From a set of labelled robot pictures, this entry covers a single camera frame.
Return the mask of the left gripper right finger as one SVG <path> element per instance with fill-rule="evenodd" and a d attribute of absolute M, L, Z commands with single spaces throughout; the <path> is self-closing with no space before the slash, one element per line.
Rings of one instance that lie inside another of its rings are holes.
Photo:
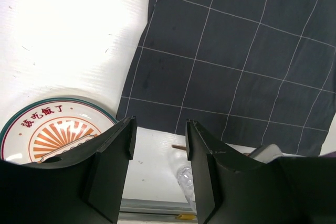
<path fill-rule="evenodd" d="M 335 223 L 335 158 L 262 163 L 194 120 L 185 136 L 199 223 Z"/>

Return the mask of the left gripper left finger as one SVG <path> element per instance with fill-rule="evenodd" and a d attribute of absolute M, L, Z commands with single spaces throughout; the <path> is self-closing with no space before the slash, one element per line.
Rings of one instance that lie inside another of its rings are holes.
<path fill-rule="evenodd" d="M 124 118 L 42 163 L 1 161 L 1 223 L 117 223 L 136 122 Z"/>

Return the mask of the dark grey checked cloth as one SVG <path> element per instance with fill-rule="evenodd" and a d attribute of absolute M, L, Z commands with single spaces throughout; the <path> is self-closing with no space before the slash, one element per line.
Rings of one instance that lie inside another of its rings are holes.
<path fill-rule="evenodd" d="M 322 154 L 335 119 L 335 0 L 149 0 L 117 119 Z"/>

